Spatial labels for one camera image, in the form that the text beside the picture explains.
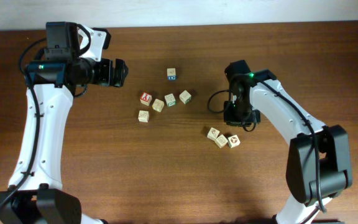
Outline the wooden soccer ball block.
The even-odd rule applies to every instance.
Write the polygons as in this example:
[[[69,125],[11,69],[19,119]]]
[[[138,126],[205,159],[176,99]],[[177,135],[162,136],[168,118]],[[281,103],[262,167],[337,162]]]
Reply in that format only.
[[[234,147],[240,145],[240,143],[241,143],[238,135],[230,136],[230,137],[228,137],[227,140],[228,140],[228,144],[229,144],[230,148],[234,148]]]

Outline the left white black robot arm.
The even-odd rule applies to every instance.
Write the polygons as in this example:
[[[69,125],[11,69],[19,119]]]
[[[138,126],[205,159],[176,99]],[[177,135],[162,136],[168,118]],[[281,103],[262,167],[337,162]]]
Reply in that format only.
[[[78,198],[63,191],[61,157],[77,88],[122,87],[129,69],[103,58],[111,35],[74,22],[48,22],[40,50],[19,69],[27,87],[27,116],[19,158],[8,188],[0,191],[3,223],[94,223]]]

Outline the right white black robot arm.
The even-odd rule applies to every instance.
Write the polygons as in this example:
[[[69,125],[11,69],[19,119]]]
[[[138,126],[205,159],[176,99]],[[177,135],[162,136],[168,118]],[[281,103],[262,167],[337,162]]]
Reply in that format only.
[[[274,222],[312,223],[353,183],[346,130],[310,115],[268,69],[253,72],[240,60],[230,63],[224,74],[230,95],[224,122],[251,132],[264,115],[289,146],[285,178],[290,196]]]

